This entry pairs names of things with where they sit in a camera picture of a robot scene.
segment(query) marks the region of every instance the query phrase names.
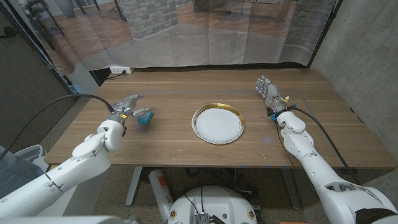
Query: wall outlet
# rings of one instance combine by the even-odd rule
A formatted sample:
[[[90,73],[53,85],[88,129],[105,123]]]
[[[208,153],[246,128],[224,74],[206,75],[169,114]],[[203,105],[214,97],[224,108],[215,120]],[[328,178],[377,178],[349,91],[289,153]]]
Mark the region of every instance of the wall outlet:
[[[126,74],[131,74],[134,71],[134,68],[122,67],[122,66],[112,66],[110,67],[111,73],[115,75],[122,74],[123,71],[126,71]]]

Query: wooden table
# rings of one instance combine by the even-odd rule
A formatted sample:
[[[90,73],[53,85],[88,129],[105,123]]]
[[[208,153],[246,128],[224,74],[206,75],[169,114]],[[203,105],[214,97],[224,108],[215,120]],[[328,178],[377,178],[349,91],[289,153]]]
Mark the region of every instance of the wooden table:
[[[264,100],[254,91],[263,73],[289,104],[316,116],[349,166],[392,169],[397,164],[370,130],[351,112],[332,86],[316,70],[180,70],[134,72],[106,81],[97,95],[111,104],[127,94],[142,94],[137,108],[152,107],[148,126],[127,120],[123,148],[109,153],[113,165],[176,167],[291,167],[280,145],[274,122],[266,115]],[[225,103],[244,116],[242,136],[227,145],[213,145],[192,131],[192,116],[203,105]],[[336,168],[343,167],[320,128],[304,114],[315,148]],[[45,157],[49,164],[68,159],[75,146],[108,117],[98,100],[90,100]],[[299,162],[293,159],[296,166]]]

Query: white plate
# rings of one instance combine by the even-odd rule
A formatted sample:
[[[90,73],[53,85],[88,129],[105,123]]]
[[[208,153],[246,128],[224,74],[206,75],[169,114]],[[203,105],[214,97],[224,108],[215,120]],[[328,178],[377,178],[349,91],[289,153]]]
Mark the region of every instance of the white plate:
[[[230,105],[212,103],[202,106],[193,115],[192,129],[202,140],[212,144],[227,144],[243,133],[241,113]]]

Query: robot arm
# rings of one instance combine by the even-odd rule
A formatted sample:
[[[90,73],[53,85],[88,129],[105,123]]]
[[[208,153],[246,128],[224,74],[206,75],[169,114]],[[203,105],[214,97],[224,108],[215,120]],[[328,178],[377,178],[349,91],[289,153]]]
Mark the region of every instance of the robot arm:
[[[261,75],[257,84],[256,90],[269,107],[267,114],[284,127],[281,134],[286,150],[303,165],[332,224],[360,224],[363,217],[367,221],[377,221],[367,223],[382,223],[394,217],[398,222],[396,208],[383,193],[372,187],[353,184],[337,175],[314,148],[313,138],[305,130],[305,123],[288,110],[286,100],[268,78]]]
[[[128,116],[142,116],[150,108],[133,111],[141,95],[129,96],[115,105],[114,113],[102,122],[72,152],[72,157],[46,174],[0,199],[0,218],[36,216],[72,187],[102,174],[111,166],[108,151],[121,148]]]

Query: white robot body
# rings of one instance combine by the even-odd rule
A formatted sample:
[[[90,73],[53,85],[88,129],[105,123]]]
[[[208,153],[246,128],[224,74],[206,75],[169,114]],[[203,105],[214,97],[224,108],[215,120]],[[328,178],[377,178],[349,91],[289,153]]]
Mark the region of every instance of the white robot body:
[[[186,195],[189,200],[183,195],[174,202],[168,224],[195,223],[196,209],[199,214],[208,214],[210,218],[216,216],[225,224],[257,223],[252,205],[233,190],[220,186],[204,186],[202,188],[197,187],[187,192]]]

